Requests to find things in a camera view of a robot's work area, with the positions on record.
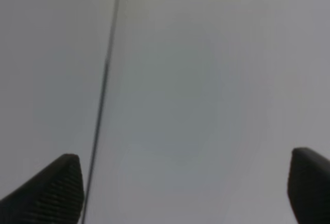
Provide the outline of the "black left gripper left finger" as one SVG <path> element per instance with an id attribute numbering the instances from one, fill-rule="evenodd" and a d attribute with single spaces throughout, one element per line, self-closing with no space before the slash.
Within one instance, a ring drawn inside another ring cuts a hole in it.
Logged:
<path id="1" fill-rule="evenodd" d="M 84 204 L 80 159 L 63 154 L 1 199 L 1 223 L 78 223 Z"/>

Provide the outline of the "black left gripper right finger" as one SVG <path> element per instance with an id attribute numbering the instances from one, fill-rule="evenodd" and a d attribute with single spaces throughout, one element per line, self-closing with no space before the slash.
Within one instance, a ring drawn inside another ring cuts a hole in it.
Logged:
<path id="1" fill-rule="evenodd" d="M 298 223 L 329 223 L 329 159 L 310 148 L 293 149 L 287 194 Z"/>

